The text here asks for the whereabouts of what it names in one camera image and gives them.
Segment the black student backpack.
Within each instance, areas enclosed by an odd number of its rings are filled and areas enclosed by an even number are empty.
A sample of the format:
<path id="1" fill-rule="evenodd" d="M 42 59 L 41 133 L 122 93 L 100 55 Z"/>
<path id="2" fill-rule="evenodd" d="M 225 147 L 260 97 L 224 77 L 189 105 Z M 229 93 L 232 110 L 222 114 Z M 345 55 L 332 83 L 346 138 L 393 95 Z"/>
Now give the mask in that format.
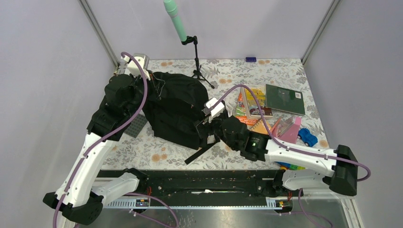
<path id="1" fill-rule="evenodd" d="M 190 164 L 213 146 L 203 142 L 196 131 L 196 122 L 205 117 L 202 110 L 208 92 L 199 80 L 183 74 L 163 73 L 163 78 L 162 97 L 147 98 L 142 111 L 155 137 L 196 150 L 185 160 Z"/>

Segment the dark green notebook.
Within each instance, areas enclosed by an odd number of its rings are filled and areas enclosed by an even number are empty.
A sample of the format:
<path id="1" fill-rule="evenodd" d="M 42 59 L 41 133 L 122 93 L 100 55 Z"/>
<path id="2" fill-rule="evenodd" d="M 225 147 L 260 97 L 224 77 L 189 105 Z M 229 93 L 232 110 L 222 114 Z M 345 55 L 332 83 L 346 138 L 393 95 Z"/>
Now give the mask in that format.
<path id="1" fill-rule="evenodd" d="M 274 85 L 265 85 L 268 108 L 292 114 L 305 115 L 304 97 L 300 91 L 295 91 Z"/>

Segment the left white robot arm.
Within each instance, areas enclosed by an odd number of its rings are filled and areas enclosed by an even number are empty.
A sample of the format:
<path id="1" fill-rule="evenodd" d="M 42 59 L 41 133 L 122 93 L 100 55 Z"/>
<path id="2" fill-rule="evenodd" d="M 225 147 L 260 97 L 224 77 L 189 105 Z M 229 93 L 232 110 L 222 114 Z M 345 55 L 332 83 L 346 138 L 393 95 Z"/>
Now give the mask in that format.
<path id="1" fill-rule="evenodd" d="M 144 179 L 127 172 L 95 189 L 93 183 L 112 148 L 144 107 L 152 84 L 150 71 L 110 78 L 70 173 L 57 191 L 43 198 L 54 209 L 54 228 L 62 228 L 67 223 L 73 228 L 89 225 L 110 202 L 130 192 L 142 195 L 147 191 Z"/>

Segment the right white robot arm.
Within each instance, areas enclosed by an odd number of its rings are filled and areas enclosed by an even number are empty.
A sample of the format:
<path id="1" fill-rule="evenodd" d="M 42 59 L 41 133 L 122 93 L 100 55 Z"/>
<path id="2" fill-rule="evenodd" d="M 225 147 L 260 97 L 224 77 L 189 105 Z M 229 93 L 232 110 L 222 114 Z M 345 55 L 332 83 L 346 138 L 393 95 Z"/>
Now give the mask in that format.
<path id="1" fill-rule="evenodd" d="M 327 185 L 335 193 L 357 195 L 358 161 L 348 146 L 316 149 L 281 141 L 267 134 L 250 131 L 236 117 L 206 117 L 195 123 L 199 136 L 215 135 L 247 160 L 283 162 L 304 167 L 300 174 L 282 173 L 272 183 L 280 196 L 290 190 L 321 188 Z"/>

